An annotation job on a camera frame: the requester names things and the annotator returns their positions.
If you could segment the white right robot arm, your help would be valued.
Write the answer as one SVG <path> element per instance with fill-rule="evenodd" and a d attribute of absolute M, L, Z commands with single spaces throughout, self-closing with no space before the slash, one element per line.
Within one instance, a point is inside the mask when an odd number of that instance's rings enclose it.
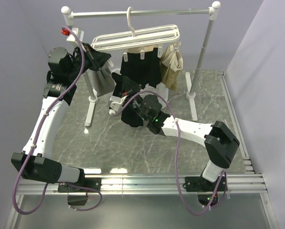
<path fill-rule="evenodd" d="M 162 111 L 161 97 L 148 92 L 141 97 L 141 86 L 127 76 L 122 77 L 122 99 L 126 107 L 133 110 L 147 128 L 155 135 L 175 136 L 198 143 L 206 148 L 209 156 L 201 173 L 200 185 L 204 190 L 212 190 L 217 178 L 228 169 L 240 146 L 240 142 L 228 126 L 221 121 L 214 124 L 201 124 L 177 118 L 173 113 Z"/>

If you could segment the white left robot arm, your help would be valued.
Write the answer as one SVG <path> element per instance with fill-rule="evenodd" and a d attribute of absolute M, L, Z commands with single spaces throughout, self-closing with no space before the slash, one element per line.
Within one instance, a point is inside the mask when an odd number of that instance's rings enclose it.
<path fill-rule="evenodd" d="M 64 166 L 51 159 L 53 143 L 71 105 L 79 77 L 87 70 L 99 70 L 110 57 L 87 43 L 83 43 L 83 51 L 78 47 L 73 53 L 63 47 L 50 51 L 40 115 L 22 152 L 13 153 L 11 158 L 19 173 L 17 181 L 23 178 L 50 184 L 68 182 L 76 192 L 85 189 L 83 169 Z"/>

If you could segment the white clip hanger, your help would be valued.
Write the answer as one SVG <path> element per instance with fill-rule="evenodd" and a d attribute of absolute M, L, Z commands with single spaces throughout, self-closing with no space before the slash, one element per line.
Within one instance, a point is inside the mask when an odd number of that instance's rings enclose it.
<path fill-rule="evenodd" d="M 100 52 L 139 48 L 141 59 L 144 59 L 145 48 L 154 46 L 158 48 L 157 55 L 160 58 L 163 54 L 163 44 L 174 43 L 180 39 L 178 26 L 174 24 L 135 30 L 131 25 L 131 11 L 132 7 L 129 7 L 126 12 L 129 31 L 97 36 L 91 47 Z"/>

